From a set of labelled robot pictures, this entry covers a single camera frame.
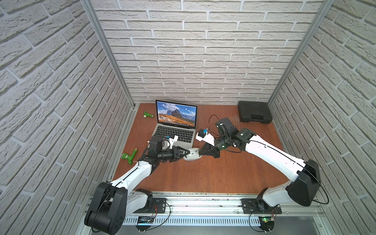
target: black cable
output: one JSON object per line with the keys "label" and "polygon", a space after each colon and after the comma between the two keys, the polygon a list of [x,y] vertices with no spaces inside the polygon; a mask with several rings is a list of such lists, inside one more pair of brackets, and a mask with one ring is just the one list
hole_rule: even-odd
{"label": "black cable", "polygon": [[94,231],[94,230],[93,230],[93,227],[91,227],[91,231],[92,231],[92,232],[95,232],[95,233],[100,232],[100,230],[98,230],[98,231]]}
{"label": "black cable", "polygon": [[231,153],[241,153],[241,151],[240,152],[235,152],[235,151],[231,151],[231,150],[228,150],[228,149],[224,149],[224,150],[226,150],[228,152],[231,152]]}
{"label": "black cable", "polygon": [[217,135],[218,137],[221,137],[221,135],[219,135],[219,133],[216,134],[216,133],[214,133],[214,132],[212,132],[212,131],[210,130],[210,119],[211,119],[211,117],[213,117],[213,116],[215,116],[216,118],[218,118],[218,120],[220,120],[219,117],[217,117],[217,115],[212,114],[212,115],[209,117],[209,120],[208,120],[208,130],[209,130],[209,132],[211,132],[211,133]]}
{"label": "black cable", "polygon": [[316,201],[316,200],[314,200],[314,199],[313,199],[312,201],[317,202],[317,203],[319,203],[319,204],[324,204],[324,205],[329,204],[329,196],[328,196],[328,194],[326,193],[324,187],[322,186],[322,184],[320,183],[320,181],[319,181],[318,179],[316,179],[316,177],[315,177],[311,172],[309,172],[304,166],[300,165],[299,163],[297,163],[296,161],[292,160],[291,158],[289,158],[288,156],[284,155],[283,153],[281,153],[280,151],[276,150],[275,148],[272,148],[272,147],[270,147],[270,146],[268,146],[268,145],[266,145],[266,144],[264,144],[264,143],[261,143],[261,142],[259,142],[259,141],[255,141],[255,140],[249,140],[249,141],[257,142],[257,143],[260,143],[260,144],[262,144],[262,145],[265,145],[265,146],[267,146],[267,147],[273,149],[274,151],[276,151],[276,152],[282,154],[282,155],[285,156],[286,158],[290,159],[290,161],[293,161],[293,162],[296,163],[298,166],[300,166],[300,167],[302,167],[303,169],[305,169],[305,170],[306,170],[310,175],[312,175],[312,177],[318,182],[318,184],[320,185],[320,187],[322,187],[322,189],[323,189],[323,191],[324,191],[324,193],[325,193],[326,199],[327,199],[327,202],[319,202],[319,201]]}
{"label": "black cable", "polygon": [[251,219],[251,215],[253,214],[253,212],[249,215],[249,217],[248,217],[248,223],[249,223],[249,227],[251,227],[251,229],[253,230],[253,231],[256,231],[256,232],[265,232],[264,230],[262,230],[262,231],[257,231],[256,229],[254,229],[254,228],[252,228],[252,226],[251,226],[251,221],[250,221],[250,219]]}
{"label": "black cable", "polygon": [[168,215],[167,219],[166,219],[165,221],[163,221],[163,223],[161,223],[160,225],[158,225],[158,226],[156,226],[156,227],[153,227],[153,228],[151,228],[151,229],[146,229],[144,232],[149,231],[149,230],[152,230],[152,229],[156,229],[156,228],[158,228],[159,226],[161,226],[162,224],[164,224],[164,223],[167,222],[167,220],[169,219],[169,217],[170,217],[170,215],[171,215],[171,207],[170,207],[170,205],[169,205],[167,202],[164,202],[164,203],[166,203],[166,204],[168,205],[168,208],[170,209],[170,214]]}

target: black plastic case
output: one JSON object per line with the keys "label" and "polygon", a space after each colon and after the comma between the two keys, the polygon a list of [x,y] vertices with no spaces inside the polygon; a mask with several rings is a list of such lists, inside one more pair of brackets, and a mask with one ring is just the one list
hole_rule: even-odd
{"label": "black plastic case", "polygon": [[273,120],[268,104],[265,102],[239,101],[238,111],[241,122],[258,121],[269,124]]}

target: brown tabletop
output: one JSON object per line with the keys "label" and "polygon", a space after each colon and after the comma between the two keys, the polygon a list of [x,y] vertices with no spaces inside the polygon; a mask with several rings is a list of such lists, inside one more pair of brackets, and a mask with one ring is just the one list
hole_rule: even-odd
{"label": "brown tabletop", "polygon": [[[138,148],[134,161],[138,160],[143,150],[147,147],[157,124],[157,118],[144,118],[143,113],[156,114],[154,103],[140,104],[132,129],[125,144],[125,153],[131,154]],[[248,128],[258,134],[265,141],[282,149],[273,124],[258,122],[242,123],[239,120],[238,108],[235,105],[199,105],[197,130],[208,127],[208,119],[212,114],[219,118],[228,117],[240,130]],[[211,130],[218,133],[211,119]],[[203,141],[194,140],[193,147],[200,148]],[[114,179],[119,178],[135,163],[129,165],[126,160],[120,159]],[[203,156],[195,161],[183,159],[172,163],[160,163],[158,168],[145,178],[136,188],[149,191],[175,191],[175,192],[205,192],[205,193],[260,193],[265,187],[275,187],[287,181],[280,171],[275,169],[260,158],[247,152],[231,153],[222,150],[221,157],[214,159],[212,156]]]}

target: green hand drill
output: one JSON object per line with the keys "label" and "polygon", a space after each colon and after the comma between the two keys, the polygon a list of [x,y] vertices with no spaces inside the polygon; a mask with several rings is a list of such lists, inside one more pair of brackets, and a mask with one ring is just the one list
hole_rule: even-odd
{"label": "green hand drill", "polygon": [[130,165],[132,165],[132,160],[134,159],[134,157],[135,157],[135,155],[136,155],[136,153],[137,153],[137,148],[135,148],[134,150],[133,150],[133,153],[131,154],[131,155],[129,155],[129,154],[126,154],[126,153],[123,153],[123,155],[121,156],[121,158],[123,158],[124,160],[128,160],[128,163],[130,164]]}

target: mountain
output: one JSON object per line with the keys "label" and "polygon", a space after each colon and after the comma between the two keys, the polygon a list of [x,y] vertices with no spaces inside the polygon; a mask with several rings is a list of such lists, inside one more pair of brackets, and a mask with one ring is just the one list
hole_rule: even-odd
{"label": "mountain", "polygon": [[183,119],[183,116],[178,109],[175,109],[174,111],[172,111],[171,116]]}
{"label": "mountain", "polygon": [[189,120],[192,120],[192,116],[189,116],[189,115],[186,115],[186,114],[182,114],[183,118],[185,119],[189,119]]}

